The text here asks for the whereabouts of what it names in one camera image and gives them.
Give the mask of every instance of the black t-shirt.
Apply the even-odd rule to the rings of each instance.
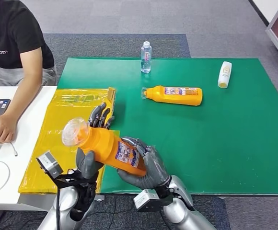
[[[19,0],[0,0],[0,67],[22,68],[20,53],[42,48],[43,68],[54,66],[51,51],[45,42],[36,19]]]

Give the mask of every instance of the humanoid robot hand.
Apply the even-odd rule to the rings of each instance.
[[[170,175],[155,147],[147,146],[144,142],[136,138],[124,137],[122,139],[135,147],[143,157],[147,169],[147,174],[144,177],[134,176],[118,169],[118,174],[122,180],[144,190],[154,189],[165,184],[170,179]]]
[[[114,116],[109,118],[108,121],[105,123],[106,118],[110,112],[110,108],[104,111],[105,108],[106,103],[95,107],[88,118],[88,125],[91,127],[109,129],[114,120]],[[78,148],[76,153],[76,166],[82,172],[84,178],[91,179],[95,176],[98,170],[104,166],[104,164],[94,161],[94,152],[93,151],[89,151],[85,155],[82,149]]]

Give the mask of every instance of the white table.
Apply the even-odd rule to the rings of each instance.
[[[0,87],[0,99],[11,99],[17,87]],[[0,210],[49,210],[54,195],[21,195],[17,192],[27,169],[48,105],[56,86],[45,86],[22,115],[17,124],[17,136],[14,146],[18,156],[14,155],[10,144],[0,149],[0,161],[10,168],[9,180],[0,190]]]

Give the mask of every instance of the person's hand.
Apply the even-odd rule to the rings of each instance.
[[[0,115],[0,143],[8,143],[15,137],[17,119],[9,115]]]
[[[135,138],[125,137],[122,141],[135,147],[144,158],[147,174],[138,177],[118,169],[118,174],[124,181],[144,189],[155,189],[167,182],[170,175],[166,171],[164,163],[153,146],[147,146],[145,143]]]

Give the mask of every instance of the white tube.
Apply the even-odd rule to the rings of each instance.
[[[223,89],[227,88],[231,72],[232,64],[230,62],[224,61],[220,70],[218,86]]]

